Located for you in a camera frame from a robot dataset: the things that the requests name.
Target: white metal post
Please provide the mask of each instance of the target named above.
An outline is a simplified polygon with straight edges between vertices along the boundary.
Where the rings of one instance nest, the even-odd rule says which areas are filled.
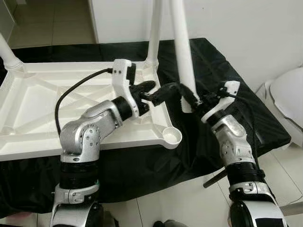
[[[175,49],[180,83],[187,86],[192,90],[194,95],[198,97],[196,94],[196,83],[187,34],[183,0],[170,0],[170,11],[175,35]],[[181,99],[181,105],[183,112],[191,112],[191,107],[184,98]]]
[[[22,66],[20,61],[11,51],[2,34],[0,33],[0,57],[3,59],[3,64],[7,70],[16,70]]]
[[[148,45],[148,54],[145,61],[147,66],[158,66],[158,49],[160,40],[160,27],[162,19],[162,0],[154,0],[152,8],[151,34]]]

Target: black fabric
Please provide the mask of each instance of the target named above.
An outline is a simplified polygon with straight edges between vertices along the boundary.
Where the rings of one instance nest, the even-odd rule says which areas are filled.
[[[223,80],[241,82],[238,95],[255,110],[258,154],[290,141],[290,136],[244,83],[242,78],[206,39],[191,40],[197,91],[216,91]],[[23,62],[113,61],[126,58],[143,61],[147,42],[122,44],[80,44],[14,50]],[[161,41],[158,76],[161,84],[178,80],[173,41]],[[0,70],[4,78],[5,70]],[[219,147],[210,126],[191,113],[182,113],[179,97],[166,102],[171,121],[181,130],[183,140],[176,149],[162,146],[101,151],[99,180],[101,202],[125,201],[155,192],[179,182],[209,174],[222,167]],[[251,143],[252,131],[247,108],[235,101],[228,114],[245,127]],[[17,211],[50,212],[55,186],[59,182],[60,160],[41,157],[0,162],[0,218]]]

